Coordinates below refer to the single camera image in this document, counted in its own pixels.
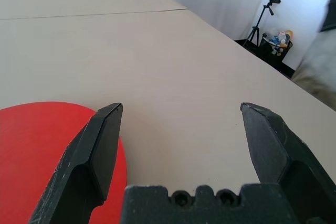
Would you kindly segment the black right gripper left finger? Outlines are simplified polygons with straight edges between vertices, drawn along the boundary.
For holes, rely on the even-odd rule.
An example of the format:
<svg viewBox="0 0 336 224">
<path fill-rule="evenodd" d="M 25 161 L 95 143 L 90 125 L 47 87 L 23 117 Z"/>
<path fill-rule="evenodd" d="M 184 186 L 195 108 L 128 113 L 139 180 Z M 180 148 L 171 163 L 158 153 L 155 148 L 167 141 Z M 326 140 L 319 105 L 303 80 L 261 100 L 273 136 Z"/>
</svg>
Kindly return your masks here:
<svg viewBox="0 0 336 224">
<path fill-rule="evenodd" d="M 122 114 L 122 103 L 113 103 L 89 119 L 63 152 L 29 223 L 89 223 L 108 198 Z"/>
</svg>

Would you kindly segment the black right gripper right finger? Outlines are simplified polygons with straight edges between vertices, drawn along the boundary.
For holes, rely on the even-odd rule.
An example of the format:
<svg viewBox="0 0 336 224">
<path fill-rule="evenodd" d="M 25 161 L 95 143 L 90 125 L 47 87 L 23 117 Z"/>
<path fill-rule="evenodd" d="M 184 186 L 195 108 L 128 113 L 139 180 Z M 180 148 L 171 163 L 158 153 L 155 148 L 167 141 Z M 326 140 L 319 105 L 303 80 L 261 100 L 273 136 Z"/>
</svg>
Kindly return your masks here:
<svg viewBox="0 0 336 224">
<path fill-rule="evenodd" d="M 240 110 L 259 181 L 280 185 L 300 223 L 335 223 L 335 183 L 309 147 L 270 109 Z"/>
</svg>

